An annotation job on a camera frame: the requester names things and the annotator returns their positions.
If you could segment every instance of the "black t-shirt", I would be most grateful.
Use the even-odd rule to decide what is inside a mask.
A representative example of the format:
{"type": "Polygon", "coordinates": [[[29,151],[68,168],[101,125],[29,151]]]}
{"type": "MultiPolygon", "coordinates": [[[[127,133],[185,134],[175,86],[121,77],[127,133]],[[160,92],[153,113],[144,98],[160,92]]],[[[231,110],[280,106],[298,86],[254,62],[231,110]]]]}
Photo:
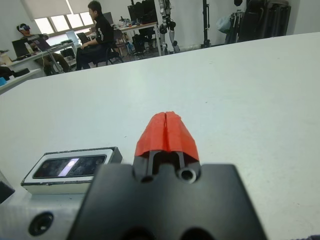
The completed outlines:
{"type": "Polygon", "coordinates": [[[111,27],[108,20],[103,15],[99,15],[95,21],[96,41],[102,45],[113,43],[115,41],[114,29],[111,27]]]}

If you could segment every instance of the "man in black shirt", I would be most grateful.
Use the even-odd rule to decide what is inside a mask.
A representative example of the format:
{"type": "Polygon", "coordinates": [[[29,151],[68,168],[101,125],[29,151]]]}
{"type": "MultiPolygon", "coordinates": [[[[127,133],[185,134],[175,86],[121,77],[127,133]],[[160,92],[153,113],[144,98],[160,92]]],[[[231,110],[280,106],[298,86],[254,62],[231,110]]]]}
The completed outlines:
{"type": "Polygon", "coordinates": [[[109,45],[114,42],[114,30],[102,14],[101,5],[98,1],[91,1],[88,5],[89,14],[96,21],[94,40],[84,43],[76,53],[76,70],[89,69],[88,63],[99,60],[106,56],[109,45]]]}

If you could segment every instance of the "window blind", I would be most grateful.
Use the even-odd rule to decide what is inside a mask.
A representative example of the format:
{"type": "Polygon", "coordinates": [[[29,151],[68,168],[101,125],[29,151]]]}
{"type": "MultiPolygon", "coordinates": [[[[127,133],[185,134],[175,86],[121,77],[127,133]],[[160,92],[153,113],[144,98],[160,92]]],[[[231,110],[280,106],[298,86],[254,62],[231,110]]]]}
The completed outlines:
{"type": "Polygon", "coordinates": [[[66,0],[21,0],[32,19],[70,14],[66,0]]]}
{"type": "Polygon", "coordinates": [[[74,14],[88,12],[88,4],[90,3],[90,0],[68,0],[68,2],[74,14]]]}

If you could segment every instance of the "black pants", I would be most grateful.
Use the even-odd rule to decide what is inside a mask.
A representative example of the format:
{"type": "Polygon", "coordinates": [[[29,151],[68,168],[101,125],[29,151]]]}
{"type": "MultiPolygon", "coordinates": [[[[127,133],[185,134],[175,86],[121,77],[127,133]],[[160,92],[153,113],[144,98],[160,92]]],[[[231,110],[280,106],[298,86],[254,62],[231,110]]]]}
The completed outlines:
{"type": "Polygon", "coordinates": [[[88,63],[106,57],[107,45],[91,45],[84,49],[78,48],[76,52],[76,70],[89,69],[88,63]]]}

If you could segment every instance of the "red plastic part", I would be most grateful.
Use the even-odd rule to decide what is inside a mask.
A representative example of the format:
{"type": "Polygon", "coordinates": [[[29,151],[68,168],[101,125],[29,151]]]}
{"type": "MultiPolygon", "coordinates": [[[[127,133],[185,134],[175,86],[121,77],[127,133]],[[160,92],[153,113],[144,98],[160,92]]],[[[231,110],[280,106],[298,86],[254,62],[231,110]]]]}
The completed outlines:
{"type": "Polygon", "coordinates": [[[138,143],[135,156],[149,151],[183,152],[199,161],[197,146],[181,117],[173,111],[154,115],[138,143]]]}

